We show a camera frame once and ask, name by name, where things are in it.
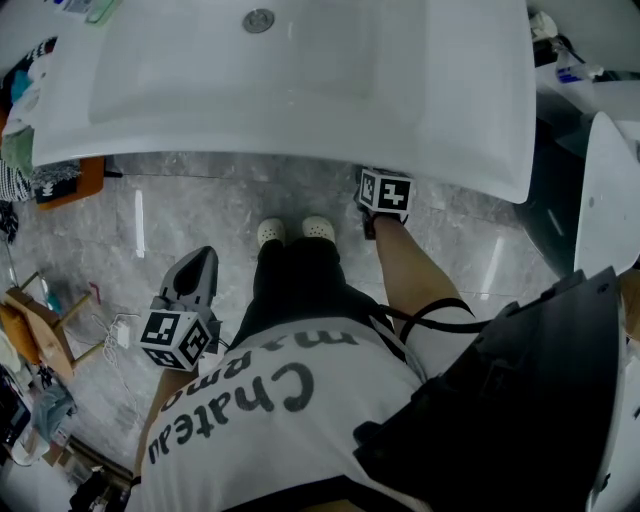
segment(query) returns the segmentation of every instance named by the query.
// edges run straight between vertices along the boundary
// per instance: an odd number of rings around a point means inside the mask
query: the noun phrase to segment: marble floor
[[[107,179],[99,195],[51,212],[39,211],[33,202],[15,205],[20,229],[10,254],[19,281],[39,270],[63,307],[79,299],[89,282],[100,289],[101,305],[92,300],[67,328],[76,355],[104,339],[92,314],[109,325],[116,313],[142,311],[165,271],[202,245],[215,247],[220,258],[213,308],[223,320],[222,338],[230,341],[251,299],[255,233],[267,216],[282,217],[292,236],[299,234],[306,215],[328,217],[349,282],[386,302],[375,244],[364,240],[352,201],[348,164],[153,153],[111,157],[108,167],[124,177]],[[136,208],[143,212],[143,235],[136,229]],[[421,179],[408,227],[479,318],[514,300],[535,298],[554,281],[503,201]],[[0,263],[6,260],[3,253]],[[10,285],[7,272],[0,285]],[[101,354],[93,356],[78,368],[71,385],[79,405],[74,435],[132,468],[160,372],[135,348],[118,348],[118,358],[135,405],[116,371]]]

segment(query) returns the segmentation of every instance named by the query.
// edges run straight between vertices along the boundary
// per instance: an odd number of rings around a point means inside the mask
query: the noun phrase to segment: black device
[[[475,341],[401,411],[355,430],[356,459],[436,512],[585,510],[606,484],[615,433],[620,310],[611,268],[510,304],[475,324]]]
[[[29,423],[31,413],[11,387],[10,379],[0,366],[0,438],[3,443],[13,446]]]

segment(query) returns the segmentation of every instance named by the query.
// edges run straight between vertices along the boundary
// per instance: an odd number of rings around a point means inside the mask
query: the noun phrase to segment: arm
[[[374,228],[389,306],[415,315],[437,300],[460,298],[451,279],[399,221],[379,216]],[[396,334],[400,335],[403,325],[403,321],[394,319]]]
[[[153,397],[151,408],[149,409],[149,415],[147,416],[142,432],[140,433],[140,444],[138,445],[138,451],[136,453],[136,464],[133,468],[133,476],[141,476],[142,459],[144,459],[144,453],[147,448],[147,436],[149,435],[149,429],[158,416],[160,407],[179,389],[185,387],[191,381],[198,377],[198,369],[192,372],[179,372],[176,370],[165,370],[162,372],[160,382],[158,383],[158,389],[156,390],[156,396]]]

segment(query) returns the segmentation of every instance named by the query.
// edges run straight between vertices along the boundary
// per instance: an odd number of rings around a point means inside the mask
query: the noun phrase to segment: wall
[[[632,0],[527,0],[545,11],[588,62],[640,72],[640,9]]]

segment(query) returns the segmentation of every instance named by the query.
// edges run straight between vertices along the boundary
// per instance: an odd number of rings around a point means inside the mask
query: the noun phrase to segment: white sink
[[[243,28],[255,9],[275,20],[258,34]],[[524,0],[127,0],[105,28],[60,38],[34,161],[282,153],[523,201],[527,27]]]

